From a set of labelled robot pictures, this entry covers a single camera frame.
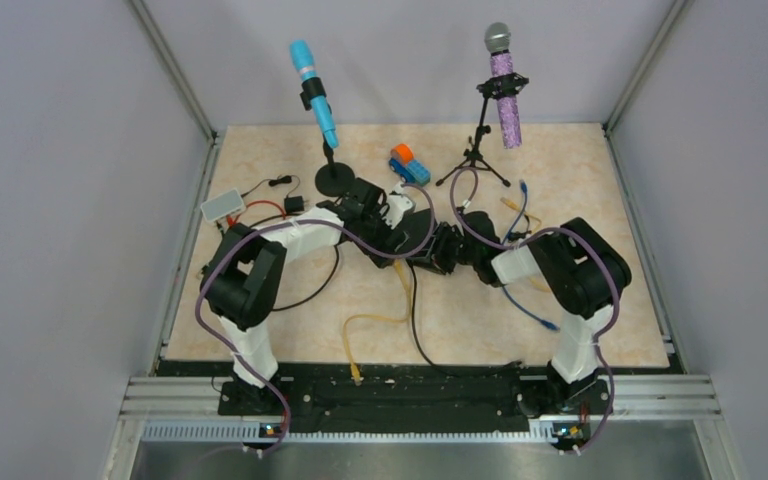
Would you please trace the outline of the black network switch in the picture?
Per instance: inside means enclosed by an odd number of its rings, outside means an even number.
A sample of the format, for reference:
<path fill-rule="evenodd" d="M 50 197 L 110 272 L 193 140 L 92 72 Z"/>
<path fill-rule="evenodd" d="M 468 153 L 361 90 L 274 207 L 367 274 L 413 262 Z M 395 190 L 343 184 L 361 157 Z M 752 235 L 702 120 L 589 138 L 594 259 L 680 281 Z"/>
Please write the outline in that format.
<path fill-rule="evenodd" d="M 381 250 L 385 253 L 398 254 L 416 267 L 432 269 L 434 267 L 432 260 L 434 237 L 431 237 L 425 246 L 414 255 L 407 256 L 406 253 L 417 248 L 425 239 L 430 228 L 431 231 L 434 231 L 437 225 L 438 223 L 430 209 L 409 213 L 386 237 Z"/>

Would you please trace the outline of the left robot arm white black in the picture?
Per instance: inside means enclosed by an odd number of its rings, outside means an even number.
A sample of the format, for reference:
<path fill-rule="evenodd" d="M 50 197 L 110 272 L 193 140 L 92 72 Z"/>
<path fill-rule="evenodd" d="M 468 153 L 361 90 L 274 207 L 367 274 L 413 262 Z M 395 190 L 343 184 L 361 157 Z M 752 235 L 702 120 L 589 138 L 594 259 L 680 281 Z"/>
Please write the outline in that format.
<path fill-rule="evenodd" d="M 284 414 L 290 412 L 273 380 L 278 362 L 267 326 L 285 267 L 345 241 L 380 267 L 418 253 L 433 235 L 435 209 L 432 204 L 417 209 L 408 189 L 428 194 L 408 183 L 385 192 L 357 178 L 337 199 L 283 222 L 261 228 L 235 224 L 225 232 L 206 266 L 194 315 L 229 349 L 233 378 L 252 410 L 268 413 L 280 404 Z"/>

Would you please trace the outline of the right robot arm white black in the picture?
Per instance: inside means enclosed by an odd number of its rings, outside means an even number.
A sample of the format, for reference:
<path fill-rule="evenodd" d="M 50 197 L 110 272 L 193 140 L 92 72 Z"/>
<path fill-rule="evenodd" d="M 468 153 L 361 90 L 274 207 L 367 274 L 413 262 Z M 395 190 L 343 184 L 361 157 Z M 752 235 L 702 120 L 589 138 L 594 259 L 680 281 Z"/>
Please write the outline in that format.
<path fill-rule="evenodd" d="M 520 402 L 525 413 L 572 412 L 595 393 L 610 406 L 613 382 L 597 378 L 599 369 L 612 371 L 600 340 L 616 324 L 622 292 L 632 280 L 626 260 L 580 217 L 532 236 L 509 231 L 504 237 L 485 212 L 456 217 L 457 224 L 436 227 L 410 266 L 440 275 L 469 266 L 484 284 L 500 289 L 540 276 L 563 310 L 546 378 L 527 386 Z"/>

